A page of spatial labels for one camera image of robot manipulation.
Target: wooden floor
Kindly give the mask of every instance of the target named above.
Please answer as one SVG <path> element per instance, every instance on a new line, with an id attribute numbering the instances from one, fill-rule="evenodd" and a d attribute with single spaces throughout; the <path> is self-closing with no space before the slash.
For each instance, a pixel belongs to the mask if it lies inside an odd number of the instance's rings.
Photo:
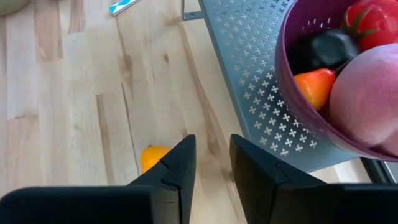
<path id="1" fill-rule="evenodd" d="M 192 223 L 245 223 L 228 155 L 241 129 L 204 21 L 181 22 L 179 0 L 117 18 L 112 3 L 36 0 L 0 18 L 0 196 L 124 185 L 149 144 L 195 134 Z"/>

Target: pink ball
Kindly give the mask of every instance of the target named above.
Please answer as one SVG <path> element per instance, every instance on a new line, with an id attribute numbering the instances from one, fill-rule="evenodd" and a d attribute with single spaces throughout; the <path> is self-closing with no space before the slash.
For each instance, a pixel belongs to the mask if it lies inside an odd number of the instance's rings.
<path id="1" fill-rule="evenodd" d="M 398 157 L 398 44 L 357 56 L 330 96 L 333 124 L 351 139 Z"/>

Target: blue and white object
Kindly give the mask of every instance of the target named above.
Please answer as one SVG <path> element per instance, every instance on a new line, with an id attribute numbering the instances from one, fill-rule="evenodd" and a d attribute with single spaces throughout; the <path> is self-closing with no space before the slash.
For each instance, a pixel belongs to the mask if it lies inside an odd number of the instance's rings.
<path id="1" fill-rule="evenodd" d="M 110 6 L 109 11 L 111 12 L 112 16 L 116 16 L 136 2 L 138 2 L 138 0 L 122 0 L 119 3 Z"/>

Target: orange toy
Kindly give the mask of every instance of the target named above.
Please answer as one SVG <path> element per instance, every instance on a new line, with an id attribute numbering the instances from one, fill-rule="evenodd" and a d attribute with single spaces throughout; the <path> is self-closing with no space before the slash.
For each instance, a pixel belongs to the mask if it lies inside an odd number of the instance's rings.
<path id="1" fill-rule="evenodd" d="M 160 161 L 171 148 L 165 146 L 149 146 L 141 154 L 142 174 L 145 174 L 150 168 Z"/>

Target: toy vegetable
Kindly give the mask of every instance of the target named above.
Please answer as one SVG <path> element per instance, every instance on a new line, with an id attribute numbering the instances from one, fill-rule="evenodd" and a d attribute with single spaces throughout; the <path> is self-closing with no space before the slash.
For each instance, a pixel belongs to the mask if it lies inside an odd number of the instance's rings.
<path id="1" fill-rule="evenodd" d="M 329 99 L 331 88 L 336 80 L 336 72 L 321 68 L 295 75 L 294 80 L 311 106 L 320 110 Z"/>
<path id="2" fill-rule="evenodd" d="M 348 8 L 343 30 L 357 41 L 362 51 L 398 42 L 398 2 L 360 0 Z"/>
<path id="3" fill-rule="evenodd" d="M 296 41 L 287 56 L 293 74 L 320 68 L 335 70 L 359 54 L 350 36 L 337 29 L 310 34 Z"/>
<path id="4" fill-rule="evenodd" d="M 164 146 L 149 146 L 146 148 L 141 154 L 142 174 L 156 165 L 170 150 L 169 147 Z"/>

